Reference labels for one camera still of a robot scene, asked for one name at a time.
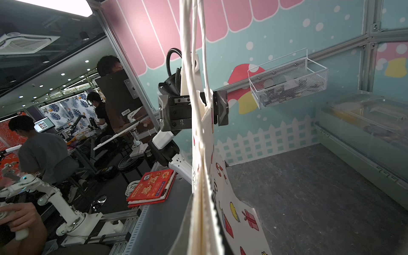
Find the person behind black panel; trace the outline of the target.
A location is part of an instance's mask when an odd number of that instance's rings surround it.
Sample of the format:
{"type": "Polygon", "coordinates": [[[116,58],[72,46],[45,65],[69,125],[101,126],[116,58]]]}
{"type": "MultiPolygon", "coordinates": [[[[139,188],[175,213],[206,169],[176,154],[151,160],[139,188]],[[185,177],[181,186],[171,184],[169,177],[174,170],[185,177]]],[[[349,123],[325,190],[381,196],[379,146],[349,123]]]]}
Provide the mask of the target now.
{"type": "Polygon", "coordinates": [[[98,61],[96,68],[101,77],[123,70],[120,60],[113,55],[103,56],[98,61]]]}

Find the person in grey shirt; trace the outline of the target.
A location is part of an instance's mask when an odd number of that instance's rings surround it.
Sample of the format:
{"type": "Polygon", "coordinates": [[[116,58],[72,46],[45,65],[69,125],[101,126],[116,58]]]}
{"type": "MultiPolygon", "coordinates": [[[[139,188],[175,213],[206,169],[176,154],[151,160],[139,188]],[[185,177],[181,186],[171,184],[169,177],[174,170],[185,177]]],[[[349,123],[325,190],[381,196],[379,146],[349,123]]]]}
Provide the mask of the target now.
{"type": "Polygon", "coordinates": [[[79,167],[70,157],[65,141],[52,133],[39,133],[34,120],[29,116],[17,116],[9,121],[9,129],[27,138],[18,151],[19,167],[22,172],[40,173],[44,182],[56,184],[63,191],[75,195],[78,187],[62,186],[79,167]]]}

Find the red book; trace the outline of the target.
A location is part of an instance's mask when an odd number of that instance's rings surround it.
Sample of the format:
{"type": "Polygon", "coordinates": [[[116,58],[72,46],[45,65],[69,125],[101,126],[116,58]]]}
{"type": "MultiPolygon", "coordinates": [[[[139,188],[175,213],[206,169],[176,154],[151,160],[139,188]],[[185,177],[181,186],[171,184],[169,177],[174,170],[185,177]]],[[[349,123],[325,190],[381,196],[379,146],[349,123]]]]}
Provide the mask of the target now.
{"type": "Polygon", "coordinates": [[[151,205],[164,202],[169,195],[177,173],[171,169],[148,172],[127,197],[127,207],[151,205]]]}

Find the clear plastic storage box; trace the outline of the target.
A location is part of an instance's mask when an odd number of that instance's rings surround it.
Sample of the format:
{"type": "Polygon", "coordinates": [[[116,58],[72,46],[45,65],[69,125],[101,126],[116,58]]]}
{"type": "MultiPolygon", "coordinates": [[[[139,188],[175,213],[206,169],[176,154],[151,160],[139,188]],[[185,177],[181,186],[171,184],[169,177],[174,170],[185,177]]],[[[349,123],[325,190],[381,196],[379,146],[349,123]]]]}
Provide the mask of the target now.
{"type": "Polygon", "coordinates": [[[318,138],[402,207],[408,207],[408,103],[357,91],[319,107],[318,138]]]}

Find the paper bag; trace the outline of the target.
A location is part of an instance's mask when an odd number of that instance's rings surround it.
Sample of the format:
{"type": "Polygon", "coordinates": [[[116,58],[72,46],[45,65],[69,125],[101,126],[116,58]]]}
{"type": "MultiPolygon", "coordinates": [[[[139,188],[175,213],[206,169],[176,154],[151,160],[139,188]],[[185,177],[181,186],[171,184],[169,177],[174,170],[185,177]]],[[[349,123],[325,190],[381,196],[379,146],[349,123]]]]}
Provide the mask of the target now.
{"type": "Polygon", "coordinates": [[[203,1],[180,2],[181,94],[192,107],[192,197],[172,255],[269,255],[256,211],[241,202],[214,146],[214,93],[207,58],[196,55],[197,33],[204,35],[203,1]]]}

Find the small white robot arm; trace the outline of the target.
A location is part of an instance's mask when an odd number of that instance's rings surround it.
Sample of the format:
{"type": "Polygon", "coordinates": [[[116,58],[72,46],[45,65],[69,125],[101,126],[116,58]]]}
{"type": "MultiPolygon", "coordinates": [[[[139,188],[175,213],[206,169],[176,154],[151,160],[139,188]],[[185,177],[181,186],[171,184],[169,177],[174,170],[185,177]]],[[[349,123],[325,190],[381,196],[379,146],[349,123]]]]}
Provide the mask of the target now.
{"type": "Polygon", "coordinates": [[[125,239],[128,234],[124,232],[124,224],[120,220],[97,212],[106,201],[106,196],[101,196],[91,203],[90,213],[73,209],[63,198],[61,191],[34,175],[26,174],[18,176],[12,169],[14,163],[5,164],[1,174],[14,181],[14,184],[1,189],[1,206],[6,206],[7,199],[24,192],[39,191],[43,196],[38,204],[43,206],[47,203],[53,205],[64,222],[56,230],[60,237],[66,236],[61,246],[68,247],[87,243],[114,243],[125,239]]]}

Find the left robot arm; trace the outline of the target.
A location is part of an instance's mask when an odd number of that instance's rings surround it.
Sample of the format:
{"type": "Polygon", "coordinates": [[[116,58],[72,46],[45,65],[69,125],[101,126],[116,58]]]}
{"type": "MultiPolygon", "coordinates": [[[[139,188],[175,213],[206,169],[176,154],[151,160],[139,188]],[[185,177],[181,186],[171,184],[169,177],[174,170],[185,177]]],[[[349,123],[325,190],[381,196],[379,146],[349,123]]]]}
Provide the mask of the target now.
{"type": "MultiPolygon", "coordinates": [[[[158,85],[159,91],[163,94],[158,100],[160,131],[149,142],[149,146],[162,166],[174,170],[194,188],[192,166],[182,157],[179,147],[173,141],[181,130],[192,128],[190,97],[181,95],[182,68],[178,68],[174,74],[171,71],[170,58],[173,53],[182,57],[181,51],[177,48],[171,48],[167,53],[166,68],[169,77],[158,85]]],[[[228,125],[227,91],[213,92],[212,110],[212,132],[214,132],[214,124],[228,125]]]]}

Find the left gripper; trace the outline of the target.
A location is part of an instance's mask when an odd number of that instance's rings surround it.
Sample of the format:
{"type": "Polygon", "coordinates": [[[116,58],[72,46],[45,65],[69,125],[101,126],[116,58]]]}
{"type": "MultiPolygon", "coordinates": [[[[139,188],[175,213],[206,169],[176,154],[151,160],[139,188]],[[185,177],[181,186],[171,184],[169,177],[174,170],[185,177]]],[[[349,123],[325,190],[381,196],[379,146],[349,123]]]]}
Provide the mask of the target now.
{"type": "MultiPolygon", "coordinates": [[[[189,96],[160,95],[159,124],[162,132],[175,132],[197,127],[197,120],[192,117],[189,96]]],[[[215,91],[213,94],[214,124],[228,125],[229,105],[227,91],[215,91]]]]}

